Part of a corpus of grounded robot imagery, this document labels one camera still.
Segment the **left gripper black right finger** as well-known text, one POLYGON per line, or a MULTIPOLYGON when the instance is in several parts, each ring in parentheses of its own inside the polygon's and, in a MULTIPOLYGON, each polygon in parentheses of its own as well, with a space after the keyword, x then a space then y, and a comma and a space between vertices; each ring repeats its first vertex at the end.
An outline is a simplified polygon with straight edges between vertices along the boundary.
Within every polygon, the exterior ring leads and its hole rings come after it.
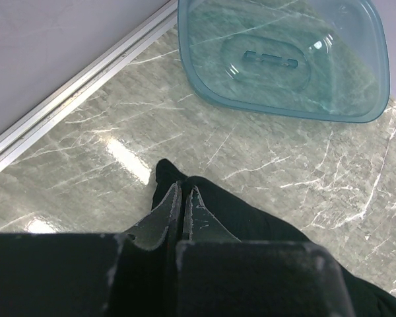
POLYGON ((241 241, 197 188, 176 246, 178 316, 352 316, 343 274, 311 242, 241 241))

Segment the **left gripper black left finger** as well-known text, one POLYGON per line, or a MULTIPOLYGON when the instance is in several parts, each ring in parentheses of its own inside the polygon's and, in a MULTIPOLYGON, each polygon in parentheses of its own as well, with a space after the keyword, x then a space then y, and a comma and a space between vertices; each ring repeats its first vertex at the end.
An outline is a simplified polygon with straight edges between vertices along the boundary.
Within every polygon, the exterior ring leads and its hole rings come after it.
POLYGON ((122 233, 0 233, 0 316, 163 316, 181 194, 122 233))

